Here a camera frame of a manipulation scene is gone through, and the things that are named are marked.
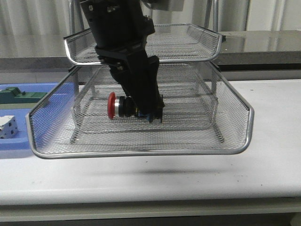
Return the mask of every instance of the tray rim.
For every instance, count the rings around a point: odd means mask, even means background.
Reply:
[[[28,139],[29,144],[31,147],[32,152],[42,158],[42,159],[69,159],[69,158],[95,158],[95,157],[129,157],[129,156],[168,156],[168,155],[233,155],[242,153],[247,147],[250,145],[253,133],[253,123],[254,123],[254,114],[255,111],[253,107],[238,93],[237,90],[227,81],[227,79],[220,73],[218,70],[218,66],[216,66],[212,62],[207,62],[211,69],[214,70],[222,79],[222,81],[228,86],[230,91],[237,96],[243,104],[248,107],[248,122],[246,128],[246,138],[244,144],[237,149],[222,149],[223,152],[220,153],[221,149],[168,149],[168,150],[147,150],[147,151],[132,151],[132,152],[123,152],[123,151],[106,151],[106,152],[79,152],[79,153],[55,153],[55,154],[45,154],[41,153],[36,149],[33,131],[31,130],[31,121],[30,121],[30,114],[33,113],[36,108],[39,106],[44,99],[50,96],[57,87],[63,84],[69,77],[73,76],[80,68],[80,66],[75,66],[73,69],[55,86],[47,95],[45,95],[26,115],[26,126],[28,132]]]
[[[155,27],[161,27],[161,26],[192,26],[194,28],[197,28],[197,29],[201,29],[203,31],[207,31],[207,32],[211,32],[211,33],[215,33],[216,35],[219,36],[219,40],[218,40],[218,44],[217,44],[217,49],[216,49],[216,53],[211,56],[211,57],[208,57],[208,58],[195,58],[195,59],[159,59],[160,63],[176,63],[176,62],[194,62],[194,61],[211,61],[211,60],[215,60],[220,51],[221,51],[221,45],[222,45],[222,35],[217,33],[217,32],[214,32],[214,31],[211,31],[209,29],[206,29],[202,26],[198,26],[198,25],[195,25],[195,24],[189,24],[189,23],[183,23],[183,24],[156,24]],[[68,40],[73,40],[73,39],[77,39],[77,38],[80,38],[88,33],[91,33],[91,29],[90,28],[87,28],[85,30],[82,30],[78,33],[75,33],[75,34],[72,34],[72,35],[69,35],[69,36],[66,36],[63,38],[63,42],[64,42],[64,47],[65,47],[65,51],[66,51],[66,55],[67,55],[67,58],[69,59],[69,61],[71,63],[73,63],[74,65],[76,66],[93,66],[93,65],[103,65],[101,62],[89,62],[89,63],[80,63],[80,62],[77,62],[75,61],[72,57],[71,57],[71,54],[70,54],[70,50],[69,50],[69,47],[68,47]]]

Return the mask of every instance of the metal mesh tray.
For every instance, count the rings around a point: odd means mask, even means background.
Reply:
[[[221,50],[222,35],[192,24],[160,24],[147,39],[146,52],[160,62],[210,61]],[[64,39],[67,57],[75,65],[101,65],[90,29]]]
[[[77,90],[77,76],[89,81]],[[27,116],[33,152],[42,158],[236,154],[249,145],[252,107],[207,62],[161,64],[162,124],[107,116],[109,69],[76,67]]]

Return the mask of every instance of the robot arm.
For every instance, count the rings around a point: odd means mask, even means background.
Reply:
[[[114,112],[146,117],[150,122],[162,118],[164,103],[157,84],[159,58],[148,57],[145,52],[147,36],[155,29],[152,19],[143,16],[140,0],[84,0],[80,4],[100,61],[110,67],[112,77],[127,96],[118,100]],[[113,111],[114,106],[111,103],[109,108]]]

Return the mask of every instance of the white tabletop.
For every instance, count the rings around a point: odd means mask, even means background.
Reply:
[[[301,80],[232,84],[255,109],[243,153],[43,160],[1,151],[0,205],[301,196]]]

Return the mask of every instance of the white table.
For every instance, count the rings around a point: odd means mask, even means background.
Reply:
[[[124,203],[111,209],[114,214],[102,204],[91,204],[89,213],[81,212],[81,218],[108,218],[130,217],[127,206],[135,216],[168,215],[164,211],[150,213],[147,201],[182,200],[179,206],[184,205],[184,214],[191,215],[210,205],[215,213],[226,214],[231,203],[242,213],[241,202],[233,199],[247,201],[252,208],[256,202],[250,198],[268,198],[264,202],[270,208],[276,200],[275,212],[277,208],[301,212],[301,80],[236,81],[232,85],[255,109],[253,138],[243,153],[43,160],[29,150],[4,151],[0,153],[0,205],[20,205],[25,214],[26,206],[34,204]],[[295,198],[290,202],[278,197]],[[165,210],[177,216],[168,206]],[[124,212],[118,213],[118,207]],[[60,208],[64,206],[54,206],[52,214],[41,219],[51,219],[55,210],[61,216],[56,219],[72,218],[72,214],[60,214]],[[17,220],[22,215],[11,212],[0,208],[0,220]],[[31,219],[29,213],[26,216],[24,219]]]

